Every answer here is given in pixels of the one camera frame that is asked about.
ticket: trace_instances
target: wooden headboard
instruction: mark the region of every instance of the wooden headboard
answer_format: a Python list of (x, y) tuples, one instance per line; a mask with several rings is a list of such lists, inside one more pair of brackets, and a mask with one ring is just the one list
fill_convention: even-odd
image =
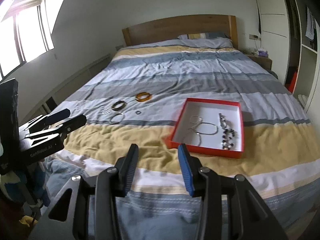
[(238, 48), (236, 17), (199, 14), (164, 18), (122, 30), (127, 46), (176, 39), (181, 34), (224, 32)]

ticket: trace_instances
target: red box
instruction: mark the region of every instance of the red box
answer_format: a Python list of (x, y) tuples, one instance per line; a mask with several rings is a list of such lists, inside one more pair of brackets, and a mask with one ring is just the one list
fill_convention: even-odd
[[(220, 127), (219, 113), (226, 117), (228, 125), (231, 125), (231, 128), (235, 130), (236, 136), (234, 138), (235, 146), (233, 147), (233, 150), (222, 149), (221, 143), (223, 129)], [(217, 134), (201, 136), (201, 145), (204, 146), (187, 144), (198, 137), (198, 135), (195, 135), (196, 133), (194, 133), (194, 137), (189, 139), (189, 142), (185, 142), (186, 137), (184, 134), (186, 134), (188, 128), (192, 126), (190, 119), (194, 115), (200, 116), (203, 119), (203, 122), (214, 123), (218, 126)], [(244, 151), (244, 129), (240, 103), (215, 99), (187, 98), (179, 119), (174, 127), (173, 133), (166, 139), (166, 145), (169, 149), (178, 148), (181, 143), (186, 143), (190, 152), (229, 158), (240, 158)]]

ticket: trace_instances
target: white wardrobe door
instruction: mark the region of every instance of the white wardrobe door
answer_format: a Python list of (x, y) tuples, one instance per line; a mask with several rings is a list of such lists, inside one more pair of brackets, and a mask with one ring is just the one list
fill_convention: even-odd
[(263, 22), (263, 31), (289, 37), (289, 23), (287, 15), (265, 14), (262, 15), (261, 18)]
[(260, 13), (263, 14), (287, 14), (284, 0), (259, 0)]
[(284, 0), (257, 0), (261, 19), (261, 45), (269, 53), (274, 71), (282, 84), (287, 77), (290, 30)]
[(284, 84), (288, 71), (289, 39), (277, 34), (262, 32), (262, 47), (269, 52), (269, 58), (272, 60), (271, 70)]

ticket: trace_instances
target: window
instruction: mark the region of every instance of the window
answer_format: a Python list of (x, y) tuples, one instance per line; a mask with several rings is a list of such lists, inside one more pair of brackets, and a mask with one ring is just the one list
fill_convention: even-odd
[(9, 10), (0, 22), (0, 81), (14, 69), (53, 49), (43, 0)]

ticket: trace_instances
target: hanging clothes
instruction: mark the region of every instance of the hanging clothes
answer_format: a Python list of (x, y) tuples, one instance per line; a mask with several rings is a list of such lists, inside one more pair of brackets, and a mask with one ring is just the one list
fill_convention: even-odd
[(314, 17), (311, 14), (309, 8), (307, 7), (307, 31), (306, 31), (306, 37), (313, 41), (315, 38), (315, 30), (313, 28), (313, 24), (314, 24)]
[(295, 0), (289, 0), (290, 10), (292, 14), (292, 32), (295, 39), (300, 38), (300, 25), (299, 25), (299, 17), (298, 17), (298, 8), (296, 6)]

